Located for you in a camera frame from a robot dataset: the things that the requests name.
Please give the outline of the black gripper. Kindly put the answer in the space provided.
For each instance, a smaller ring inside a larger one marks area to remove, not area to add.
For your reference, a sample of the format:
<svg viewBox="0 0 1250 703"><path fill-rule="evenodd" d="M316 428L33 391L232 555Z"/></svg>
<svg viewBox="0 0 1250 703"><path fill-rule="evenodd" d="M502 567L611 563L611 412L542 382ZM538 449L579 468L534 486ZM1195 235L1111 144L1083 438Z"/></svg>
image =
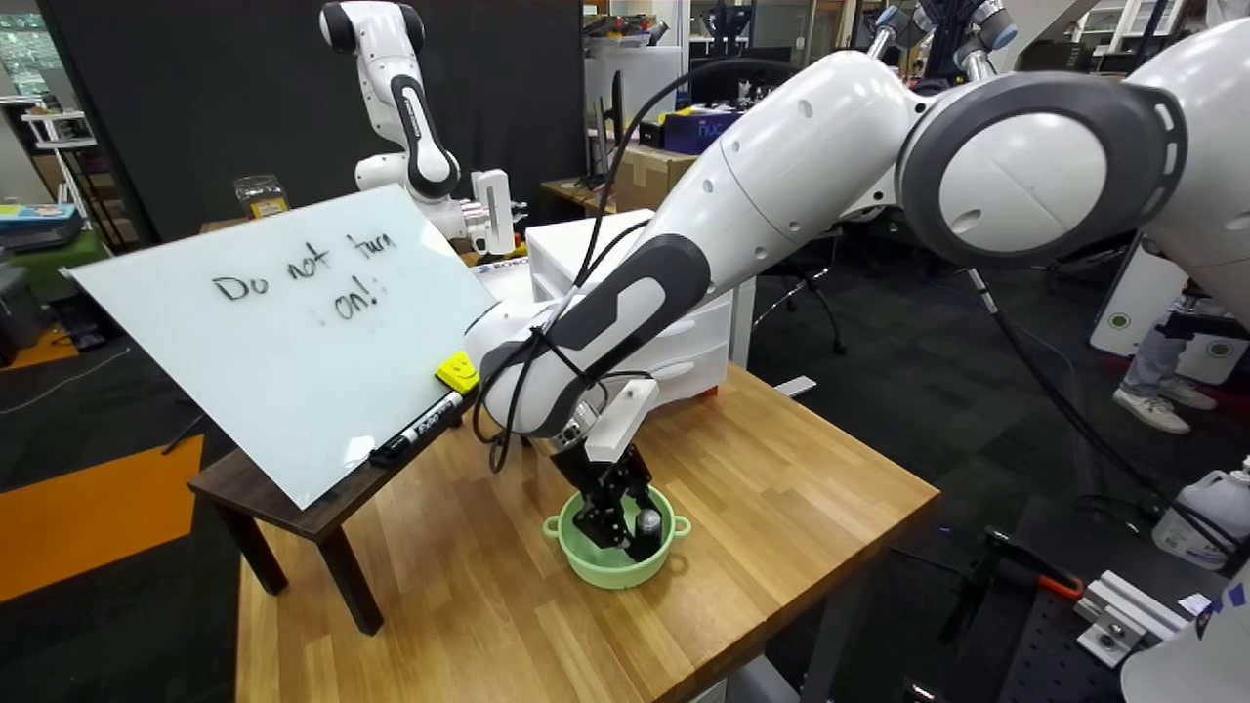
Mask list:
<svg viewBox="0 0 1250 703"><path fill-rule="evenodd" d="M649 464L639 449L622 459L593 459L581 446L555 454L558 472L579 486L575 528L598 546L631 546L639 516L653 505Z"/></svg>

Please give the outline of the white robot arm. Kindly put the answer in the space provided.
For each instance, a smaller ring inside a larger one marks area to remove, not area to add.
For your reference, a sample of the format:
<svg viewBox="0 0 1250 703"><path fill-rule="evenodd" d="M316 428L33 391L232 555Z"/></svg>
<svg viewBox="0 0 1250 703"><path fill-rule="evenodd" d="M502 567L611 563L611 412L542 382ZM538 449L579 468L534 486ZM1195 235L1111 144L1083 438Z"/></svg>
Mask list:
<svg viewBox="0 0 1250 703"><path fill-rule="evenodd" d="M1040 266L1133 230L1250 321L1250 18L1205 27L1127 78L1007 70L930 98L868 50L809 62L680 174L619 257L532 311L475 322L482 411L555 446L585 537L653 555L663 528L635 432L657 391L605 378L868 206L895 206L967 269Z"/></svg>

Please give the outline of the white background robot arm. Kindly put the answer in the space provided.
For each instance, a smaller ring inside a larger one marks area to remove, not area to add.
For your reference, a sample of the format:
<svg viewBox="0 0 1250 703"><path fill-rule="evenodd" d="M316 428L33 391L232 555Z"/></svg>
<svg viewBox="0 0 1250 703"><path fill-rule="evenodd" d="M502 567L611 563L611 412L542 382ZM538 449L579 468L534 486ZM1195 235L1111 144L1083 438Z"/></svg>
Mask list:
<svg viewBox="0 0 1250 703"><path fill-rule="evenodd" d="M503 169L467 171L441 141L424 72L425 18L411 0L323 0L321 38L355 57L372 127L391 152L355 165L355 186L403 186L417 210L482 257L517 249L512 178Z"/></svg>

